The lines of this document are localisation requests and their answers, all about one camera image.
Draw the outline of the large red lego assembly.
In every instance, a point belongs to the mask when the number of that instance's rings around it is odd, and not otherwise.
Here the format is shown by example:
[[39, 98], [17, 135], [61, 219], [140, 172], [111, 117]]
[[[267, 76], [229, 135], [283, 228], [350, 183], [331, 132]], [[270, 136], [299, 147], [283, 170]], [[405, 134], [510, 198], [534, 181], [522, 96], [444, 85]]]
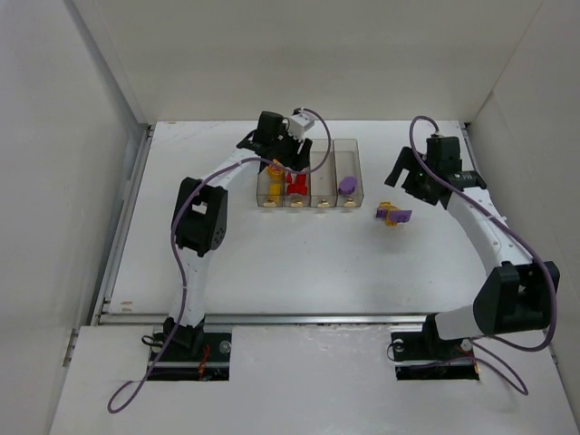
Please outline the large red lego assembly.
[[306, 196], [308, 194], [308, 177], [305, 174], [288, 174], [286, 177], [286, 194]]

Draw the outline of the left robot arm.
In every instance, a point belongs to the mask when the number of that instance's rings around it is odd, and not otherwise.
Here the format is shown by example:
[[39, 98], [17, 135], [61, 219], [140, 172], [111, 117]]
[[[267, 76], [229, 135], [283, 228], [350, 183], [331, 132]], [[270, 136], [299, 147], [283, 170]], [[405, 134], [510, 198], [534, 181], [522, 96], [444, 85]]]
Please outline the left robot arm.
[[290, 117], [264, 111], [257, 126], [228, 159], [200, 179], [187, 177], [179, 192], [170, 227], [170, 243], [180, 275], [180, 289], [163, 323], [164, 344], [194, 356], [203, 345], [204, 290], [211, 255], [227, 232], [228, 189], [266, 167], [305, 172], [312, 141], [305, 133], [315, 116], [305, 108]]

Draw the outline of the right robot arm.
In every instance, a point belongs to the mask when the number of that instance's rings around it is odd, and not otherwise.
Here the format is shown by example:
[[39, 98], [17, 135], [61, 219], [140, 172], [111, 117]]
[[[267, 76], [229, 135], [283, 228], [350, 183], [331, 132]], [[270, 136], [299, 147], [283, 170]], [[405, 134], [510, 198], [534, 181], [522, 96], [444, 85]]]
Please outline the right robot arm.
[[471, 304], [429, 314], [418, 332], [393, 333], [396, 361], [447, 360], [459, 356], [457, 346], [468, 339], [550, 327], [559, 270], [534, 259], [510, 234], [484, 179], [462, 168], [459, 139], [433, 134], [426, 153], [403, 148], [386, 185], [395, 186], [402, 173], [406, 193], [442, 205], [460, 224], [487, 278]]

